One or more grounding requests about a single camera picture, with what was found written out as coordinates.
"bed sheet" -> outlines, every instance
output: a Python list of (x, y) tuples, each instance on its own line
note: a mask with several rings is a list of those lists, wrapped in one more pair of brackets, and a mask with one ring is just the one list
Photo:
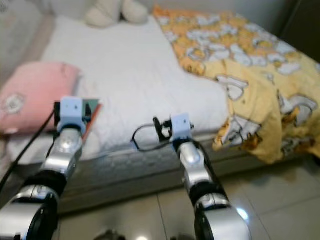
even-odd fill
[[(187, 112), (196, 136), (214, 133), (228, 117), (226, 91), (217, 82), (199, 79), (179, 67), (153, 16), (145, 25), (121, 22), (107, 29), (59, 16), (42, 61), (80, 68), (82, 79), (76, 95), (100, 99), (103, 104), (84, 146), (84, 160), (132, 148), (135, 129), (152, 122), (154, 116), (164, 121)], [(152, 134), (143, 138), (157, 141)], [(12, 159), (29, 139), (10, 139), (7, 149)], [(49, 135), (41, 136), (21, 164), (42, 161), (51, 143)]]

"stuffed toy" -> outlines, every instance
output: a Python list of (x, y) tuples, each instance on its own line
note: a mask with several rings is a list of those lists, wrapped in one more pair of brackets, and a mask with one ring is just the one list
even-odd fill
[(148, 9), (136, 0), (97, 0), (85, 15), (87, 25), (106, 28), (124, 17), (129, 23), (144, 24), (148, 20)]

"black wire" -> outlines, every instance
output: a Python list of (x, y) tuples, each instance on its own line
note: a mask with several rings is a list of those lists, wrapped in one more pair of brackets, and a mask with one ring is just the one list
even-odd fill
[(167, 145), (170, 145), (172, 144), (171, 141), (167, 141), (165, 143), (162, 143), (156, 147), (153, 147), (153, 148), (149, 148), (149, 149), (142, 149), (139, 147), (137, 141), (136, 141), (136, 134), (141, 130), (141, 129), (144, 129), (144, 128), (151, 128), (151, 127), (155, 127), (154, 124), (145, 124), (145, 125), (142, 125), (140, 127), (138, 127), (134, 133), (133, 133), (133, 136), (132, 136), (132, 139), (131, 139), (131, 142), (134, 143), (136, 149), (139, 151), (139, 152), (142, 152), (142, 153), (147, 153), (147, 152), (152, 152), (152, 151), (155, 151), (155, 150), (159, 150), (159, 149), (163, 149), (164, 147), (166, 147)]
[(20, 159), (23, 157), (23, 155), (26, 153), (26, 151), (28, 150), (28, 148), (31, 146), (31, 144), (37, 139), (37, 137), (39, 137), (39, 135), (43, 132), (43, 130), (46, 128), (46, 126), (48, 125), (48, 123), (50, 122), (51, 118), (53, 117), (55, 111), (52, 111), (52, 113), (50, 114), (50, 116), (47, 118), (47, 120), (44, 122), (44, 124), (39, 128), (39, 130), (33, 135), (33, 137), (31, 138), (31, 140), (29, 141), (29, 143), (24, 147), (24, 149), (22, 150), (22, 152), (19, 154), (19, 156), (15, 159), (15, 161), (13, 163), (11, 163), (11, 166), (9, 167), (9, 169), (6, 171), (5, 175), (3, 176), (1, 182), (0, 182), (0, 194), (6, 184), (6, 182), (8, 181), (10, 175), (12, 174), (12, 172), (14, 171), (14, 169), (17, 167)]

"yellow blanket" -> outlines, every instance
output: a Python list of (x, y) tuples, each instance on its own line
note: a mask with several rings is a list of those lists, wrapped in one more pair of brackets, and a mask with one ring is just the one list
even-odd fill
[(240, 146), (269, 164), (293, 152), (320, 157), (320, 64), (238, 14), (153, 14), (180, 65), (227, 91), (215, 150)]

